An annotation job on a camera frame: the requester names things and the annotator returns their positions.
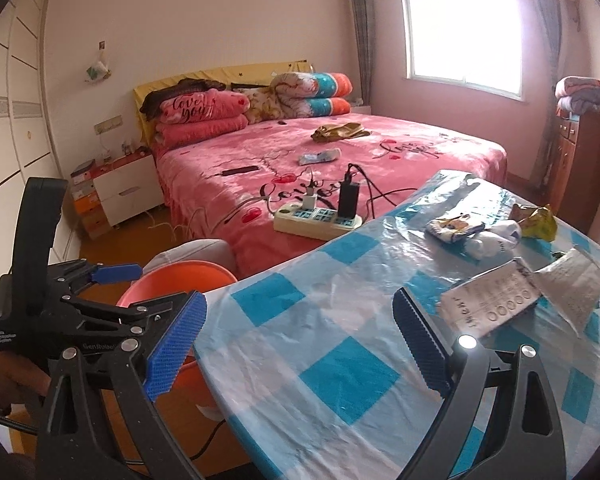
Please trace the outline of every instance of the black power adapter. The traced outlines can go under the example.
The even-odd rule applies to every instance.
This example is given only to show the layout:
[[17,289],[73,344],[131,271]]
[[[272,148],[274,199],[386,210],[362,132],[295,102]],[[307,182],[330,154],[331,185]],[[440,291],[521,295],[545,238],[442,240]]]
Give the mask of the black power adapter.
[[355,218],[358,209],[360,184],[351,181],[351,172],[347,171],[340,183],[340,199],[338,201],[338,216],[340,218]]

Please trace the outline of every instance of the window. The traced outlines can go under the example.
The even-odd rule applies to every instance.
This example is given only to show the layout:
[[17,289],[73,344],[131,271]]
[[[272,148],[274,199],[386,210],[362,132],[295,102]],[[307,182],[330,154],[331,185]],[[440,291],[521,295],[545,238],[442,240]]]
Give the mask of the window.
[[520,97],[516,0],[405,0],[410,77]]

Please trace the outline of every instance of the blue gripper pad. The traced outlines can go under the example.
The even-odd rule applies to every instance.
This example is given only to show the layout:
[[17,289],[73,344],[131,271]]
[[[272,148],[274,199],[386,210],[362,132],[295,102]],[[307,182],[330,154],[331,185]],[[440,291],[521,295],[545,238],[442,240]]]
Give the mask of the blue gripper pad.
[[146,362],[144,391],[152,400],[171,390],[178,370],[206,320],[206,298],[194,292]]
[[142,267],[138,264],[114,265],[98,268],[92,275],[91,280],[99,285],[111,283],[132,282],[139,280],[142,276]]
[[431,390],[445,398],[452,388],[446,373],[447,353],[441,348],[431,330],[423,311],[402,290],[394,294],[394,320],[407,343],[418,369]]

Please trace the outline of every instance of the drawer handle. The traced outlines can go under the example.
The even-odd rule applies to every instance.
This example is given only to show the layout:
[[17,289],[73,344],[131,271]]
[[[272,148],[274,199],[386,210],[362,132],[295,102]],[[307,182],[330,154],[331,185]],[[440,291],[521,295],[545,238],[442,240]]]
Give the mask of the drawer handle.
[[133,187],[130,187],[129,189],[125,189],[124,191],[120,191],[118,194],[120,196],[126,196],[126,195],[130,195],[132,193],[135,193],[139,189],[140,189],[140,186],[133,186]]

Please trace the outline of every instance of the yellow headboard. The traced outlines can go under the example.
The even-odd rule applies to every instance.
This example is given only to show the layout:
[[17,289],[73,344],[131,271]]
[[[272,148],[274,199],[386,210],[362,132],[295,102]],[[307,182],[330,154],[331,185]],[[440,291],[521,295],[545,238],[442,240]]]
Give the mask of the yellow headboard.
[[155,133],[154,121],[147,121],[144,118],[144,114],[140,113],[144,98],[149,92],[173,86],[184,77],[190,77],[192,79],[214,79],[221,83],[225,83],[226,85],[231,83],[268,85],[277,74],[311,71],[311,64],[307,60],[280,63],[257,63],[252,65],[223,66],[211,68],[209,70],[198,70],[197,72],[175,75],[160,79],[160,81],[153,81],[137,86],[134,88],[134,99],[136,101],[136,113],[138,115],[139,126],[142,130],[142,138],[147,145],[150,146]]

